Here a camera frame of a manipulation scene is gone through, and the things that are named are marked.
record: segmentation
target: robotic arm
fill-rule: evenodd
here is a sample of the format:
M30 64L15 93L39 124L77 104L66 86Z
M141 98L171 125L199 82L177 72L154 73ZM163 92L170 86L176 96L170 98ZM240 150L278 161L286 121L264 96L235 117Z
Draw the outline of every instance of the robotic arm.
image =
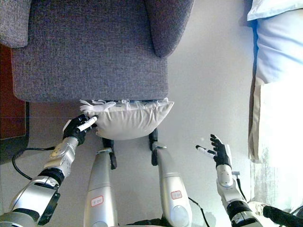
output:
M84 142L97 118L88 120L82 114L66 123L62 143L53 150L42 172L13 199L11 212L0 216L1 226L35 227L49 222L60 198L59 187L70 174L76 147Z
M232 177L232 157L229 145L224 145L215 135L210 138L214 151L199 145L199 151L214 158L217 170L217 190L222 204L231 220L232 227L262 227L256 215L239 192Z

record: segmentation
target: gray fabric upholstery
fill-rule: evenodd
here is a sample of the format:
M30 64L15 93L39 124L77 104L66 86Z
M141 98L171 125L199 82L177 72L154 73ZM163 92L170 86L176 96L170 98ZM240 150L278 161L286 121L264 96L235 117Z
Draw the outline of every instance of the gray fabric upholstery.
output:
M0 0L0 42L11 48L27 45L32 0Z
M194 0L145 0L155 53L169 56L184 32Z
M12 51L15 96L29 102L151 100L168 94L144 0L33 0L28 46Z

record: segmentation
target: white tile floor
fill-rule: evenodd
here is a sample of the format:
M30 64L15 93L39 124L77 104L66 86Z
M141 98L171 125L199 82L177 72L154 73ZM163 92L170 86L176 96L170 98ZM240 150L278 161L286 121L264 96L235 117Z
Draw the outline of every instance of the white tile floor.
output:
M217 134L232 149L233 169L250 197L248 160L249 97L252 80L252 30L242 26L244 1L196 1L184 36L169 57L169 99L175 105L159 127L179 166L190 197L204 208L210 226L230 222L216 191L215 163L198 153L196 144L211 148L209 134ZM68 118L79 114L79 104L31 104L30 147L49 147L61 140ZM101 148L93 133L77 149L71 176L61 186L61 198L50 227L82 225L84 201L95 152ZM48 152L18 161L31 176L40 172ZM113 171L120 224L161 217L158 170L151 165L148 139L116 142L117 170ZM0 167L4 211L27 183L10 163ZM206 226L192 206L193 223Z

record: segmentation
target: armchair armrest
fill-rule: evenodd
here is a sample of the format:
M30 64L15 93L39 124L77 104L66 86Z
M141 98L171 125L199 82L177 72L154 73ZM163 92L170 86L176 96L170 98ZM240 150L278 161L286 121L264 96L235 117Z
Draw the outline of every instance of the armchair armrest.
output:
M155 54L169 56L185 30L194 0L145 0Z
M0 42L11 48L27 46L32 0L0 0Z

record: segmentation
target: black wire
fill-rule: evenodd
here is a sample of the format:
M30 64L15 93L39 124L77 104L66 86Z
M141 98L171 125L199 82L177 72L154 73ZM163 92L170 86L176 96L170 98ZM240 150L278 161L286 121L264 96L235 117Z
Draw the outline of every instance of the black wire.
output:
M245 201L247 201L246 198L245 198L244 193L242 192L241 182L240 182L240 179L239 179L239 178L237 178L237 184L238 184L239 190L240 190L240 192L241 192L243 198L245 199Z
M54 149L55 149L55 147L50 147L50 148L23 148L23 149L20 149L20 150L13 156L13 158L12 158L13 166L14 166L15 170L16 170L18 173L20 173L22 176L24 176L25 178L27 178L28 180L31 181L32 178L31 178L30 176L26 175L25 173L23 173L23 172L17 167L17 165L16 165L16 159L17 159L18 157L20 157L20 156L24 153L24 151L26 151L26 150L54 150Z
M197 203L196 201L194 201L194 200L191 199L191 198L188 198L188 199L191 200L195 205L197 205L197 206L200 208L200 210L201 210L201 212L202 212L202 215L203 215L203 218L204 218L204 222L205 222L205 224L207 225L207 227L209 227L209 224L207 223L206 217L205 217L205 215L204 215L204 211L203 211L203 209L200 207L199 203Z

